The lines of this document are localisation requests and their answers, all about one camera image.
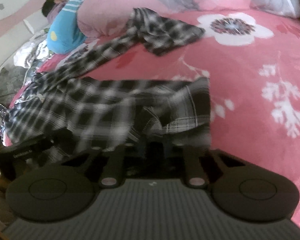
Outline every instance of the black and white plaid shirt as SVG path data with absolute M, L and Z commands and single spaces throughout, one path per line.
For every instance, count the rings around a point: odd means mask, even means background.
M 163 55 L 197 41 L 204 30 L 158 16 L 146 8 L 133 10 L 127 32 L 99 45 L 85 57 L 33 82 L 4 118 L 12 142 L 67 127 L 78 141 L 76 152 L 112 148 L 138 141 L 141 134 L 170 134 L 180 143 L 210 145 L 209 81 L 98 81 L 78 77 L 125 53 L 138 42 Z

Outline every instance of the black hair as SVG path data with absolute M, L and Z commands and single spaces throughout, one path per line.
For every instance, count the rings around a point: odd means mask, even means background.
M 49 12 L 53 9 L 53 7 L 55 6 L 55 2 L 54 0 L 46 0 L 42 6 L 42 14 L 44 15 L 44 17 L 47 17 Z

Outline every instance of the child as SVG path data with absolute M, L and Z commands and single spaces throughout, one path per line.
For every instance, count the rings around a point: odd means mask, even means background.
M 52 24 L 55 17 L 66 5 L 66 0 L 46 0 L 42 6 L 42 14 L 47 18 L 49 24 Z

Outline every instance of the flower center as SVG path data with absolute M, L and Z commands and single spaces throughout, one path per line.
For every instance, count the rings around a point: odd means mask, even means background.
M 215 20 L 210 24 L 210 27 L 216 33 L 228 33 L 232 35 L 246 35 L 255 31 L 253 25 L 247 24 L 245 21 L 238 18 Z

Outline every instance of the round black disc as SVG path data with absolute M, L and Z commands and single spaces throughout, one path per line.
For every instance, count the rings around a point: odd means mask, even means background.
M 91 182 L 69 166 L 47 166 L 13 181 L 6 192 L 11 209 L 20 217 L 53 222 L 84 210 L 94 198 Z
M 289 217 L 299 202 L 297 187 L 287 178 L 254 167 L 232 168 L 216 181 L 212 197 L 230 215 L 270 222 Z

